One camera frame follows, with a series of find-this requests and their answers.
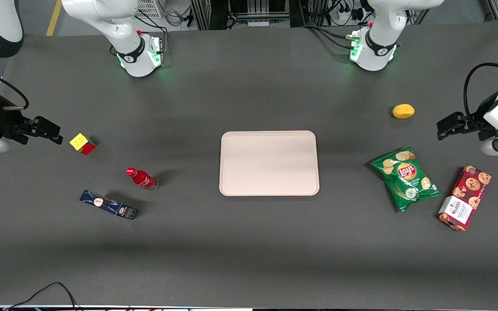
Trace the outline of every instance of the rubik's cube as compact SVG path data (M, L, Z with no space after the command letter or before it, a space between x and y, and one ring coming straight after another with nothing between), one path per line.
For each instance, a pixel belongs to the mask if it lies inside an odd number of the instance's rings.
M87 155L91 152L91 150L93 150L93 148L95 148L95 144L81 133L73 138L73 140L70 141L70 144L77 150L77 152L81 152L84 155Z

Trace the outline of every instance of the pink tray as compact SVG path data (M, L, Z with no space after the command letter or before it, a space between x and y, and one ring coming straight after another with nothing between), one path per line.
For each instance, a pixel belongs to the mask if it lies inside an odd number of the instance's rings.
M225 133L219 188L229 197L315 195L316 137L308 130Z

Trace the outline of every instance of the green chip bag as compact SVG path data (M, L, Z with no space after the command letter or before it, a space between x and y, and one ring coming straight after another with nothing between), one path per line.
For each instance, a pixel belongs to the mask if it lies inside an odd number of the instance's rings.
M421 170L411 147L379 158L372 162L372 166L382 172L399 213L405 211L411 203L441 195Z

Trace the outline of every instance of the blue box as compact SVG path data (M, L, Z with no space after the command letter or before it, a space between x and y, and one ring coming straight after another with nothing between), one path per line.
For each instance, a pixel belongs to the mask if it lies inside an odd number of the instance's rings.
M80 197L80 201L88 203L89 205L99 207L100 209L108 211L113 215L130 220L134 219L138 212L138 210L133 207L111 200L108 197L98 195L97 193L91 192L88 189L85 189L83 191Z

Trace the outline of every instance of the gray table surface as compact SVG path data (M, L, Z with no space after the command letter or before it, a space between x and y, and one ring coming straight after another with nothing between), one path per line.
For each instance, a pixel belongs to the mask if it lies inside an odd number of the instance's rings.
M83 305L498 309L498 157L474 134L435 135L462 110L468 71L498 62L498 21L409 26L401 42L370 73L306 29L172 33L166 65L137 79L102 36L27 37L6 77L29 97L25 114L60 125L65 142L0 155L0 304L61 281ZM479 71L473 109L496 89L498 70ZM403 102L415 116L391 118ZM314 132L320 192L222 196L230 130ZM99 141L89 156L67 143L78 132ZM395 213L367 163L407 146L443 193L463 165L493 175L468 232L435 220L442 197ZM131 165L159 189L134 185ZM81 203L84 189L140 216Z

